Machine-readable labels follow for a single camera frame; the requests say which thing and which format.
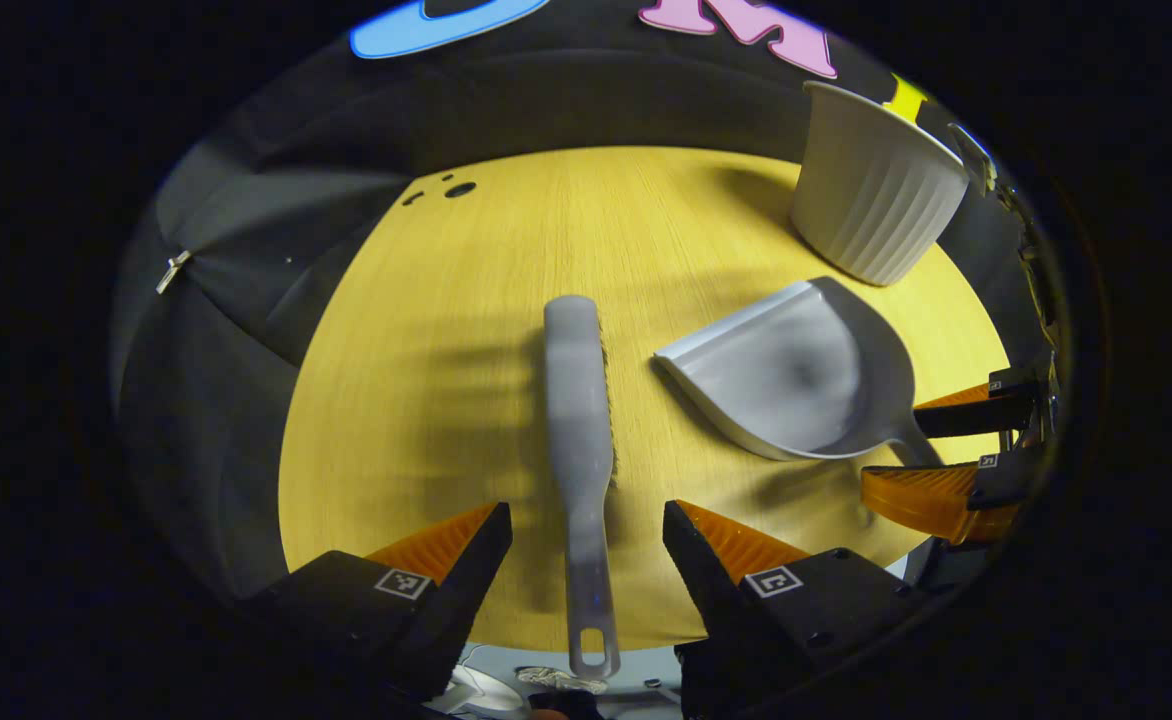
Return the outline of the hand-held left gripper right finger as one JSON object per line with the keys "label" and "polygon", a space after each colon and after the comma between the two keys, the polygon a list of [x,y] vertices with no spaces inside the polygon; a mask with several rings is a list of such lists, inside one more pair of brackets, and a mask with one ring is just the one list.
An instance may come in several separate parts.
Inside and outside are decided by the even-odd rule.
{"label": "hand-held left gripper right finger", "polygon": [[798,550],[683,500],[665,550],[706,626],[679,644],[687,719],[788,719],[795,693],[868,653],[929,596],[846,546]]}

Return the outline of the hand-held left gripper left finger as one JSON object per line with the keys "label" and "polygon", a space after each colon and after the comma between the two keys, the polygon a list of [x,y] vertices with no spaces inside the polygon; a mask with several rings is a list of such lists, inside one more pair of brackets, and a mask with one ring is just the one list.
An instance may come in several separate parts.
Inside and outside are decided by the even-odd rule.
{"label": "hand-held left gripper left finger", "polygon": [[507,502],[485,503],[366,556],[316,556],[241,607],[325,675],[434,700],[452,679],[512,537]]}

